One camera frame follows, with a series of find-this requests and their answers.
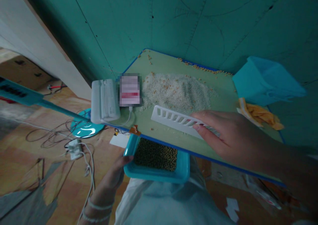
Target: finger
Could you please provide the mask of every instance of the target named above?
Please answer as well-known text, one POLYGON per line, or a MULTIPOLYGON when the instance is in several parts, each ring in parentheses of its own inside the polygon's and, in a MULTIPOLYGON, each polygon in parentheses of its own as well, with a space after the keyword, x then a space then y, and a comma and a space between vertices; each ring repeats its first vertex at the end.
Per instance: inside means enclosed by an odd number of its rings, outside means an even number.
POLYGON ((118 172, 120 169, 122 169, 126 164, 128 164, 132 160, 133 160, 133 156, 118 157, 118 159, 113 164, 113 171, 118 172))
POLYGON ((123 182, 124 176, 125 176, 125 173, 124 173, 124 170, 122 170, 122 172, 120 173, 120 176, 119 176, 119 180, 118 180, 119 185, 123 182))
POLYGON ((213 132, 209 131, 205 126, 198 124, 193 125, 193 128, 218 155, 221 156, 224 154, 228 145, 223 143, 213 132))
POLYGON ((214 111, 214 110, 210 110, 210 112, 227 119, 232 119, 235 115, 238 114, 237 112, 222 112, 222 111, 214 111))
POLYGON ((201 120, 205 124, 215 128, 216 130, 222 129, 224 122, 226 120, 225 118, 223 118, 217 114, 214 114, 213 111, 211 111, 211 110, 194 112, 190 116, 201 120))
POLYGON ((121 152, 121 153, 119 154, 119 156, 116 158, 115 161, 118 161, 121 157, 123 157, 123 156, 124 156, 124 153, 125 153, 125 151, 121 152))

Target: white plastic comb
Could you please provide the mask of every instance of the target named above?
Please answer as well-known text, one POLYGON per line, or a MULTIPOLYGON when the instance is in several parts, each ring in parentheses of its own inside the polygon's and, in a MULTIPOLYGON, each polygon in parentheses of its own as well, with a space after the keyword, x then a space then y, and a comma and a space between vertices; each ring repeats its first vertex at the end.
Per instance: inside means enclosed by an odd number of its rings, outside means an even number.
POLYGON ((220 136, 220 134, 214 128, 204 124, 202 121, 194 117, 190 117, 188 115, 184 115, 182 113, 178 113, 173 110, 163 108, 158 105, 156 105, 153 109, 151 120, 164 124, 168 127, 172 127, 178 131, 195 136, 202 140, 203 138, 192 127, 194 124, 203 124, 207 129, 209 129, 215 135, 220 136))

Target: white paper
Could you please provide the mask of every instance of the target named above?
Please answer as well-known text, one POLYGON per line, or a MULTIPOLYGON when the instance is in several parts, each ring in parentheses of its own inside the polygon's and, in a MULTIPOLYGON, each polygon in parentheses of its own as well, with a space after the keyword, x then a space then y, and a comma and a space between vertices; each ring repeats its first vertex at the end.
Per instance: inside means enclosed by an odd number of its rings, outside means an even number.
POLYGON ((228 215, 230 216, 230 219, 231 219, 233 222, 237 223, 238 220, 239 220, 239 217, 238 217, 238 215, 236 214, 236 212, 234 211, 234 209, 233 209, 232 207, 226 207, 225 209, 226 209, 226 211, 228 212, 228 215))
POLYGON ((118 133, 117 136, 113 136, 109 144, 126 148, 129 137, 130 135, 124 135, 124 134, 118 133))
POLYGON ((236 199, 226 198, 228 207, 233 208, 235 211, 239 211, 238 201, 236 199))

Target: left hand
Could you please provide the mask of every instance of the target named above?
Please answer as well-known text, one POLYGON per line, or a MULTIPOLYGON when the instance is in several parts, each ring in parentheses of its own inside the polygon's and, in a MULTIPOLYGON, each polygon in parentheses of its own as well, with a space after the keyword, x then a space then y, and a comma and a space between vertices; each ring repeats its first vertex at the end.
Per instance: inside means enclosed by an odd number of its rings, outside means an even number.
POLYGON ((123 156, 123 153, 115 160, 102 180, 105 189, 117 190, 124 179, 124 165, 133 160, 133 156, 123 156))

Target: phone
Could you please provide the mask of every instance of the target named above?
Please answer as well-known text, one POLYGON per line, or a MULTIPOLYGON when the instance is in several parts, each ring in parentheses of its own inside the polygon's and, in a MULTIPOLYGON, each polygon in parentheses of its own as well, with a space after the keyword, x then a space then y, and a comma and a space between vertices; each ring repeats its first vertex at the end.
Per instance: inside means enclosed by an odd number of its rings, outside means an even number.
POLYGON ((119 106, 141 106, 140 76, 137 73, 124 73, 119 76, 119 106))

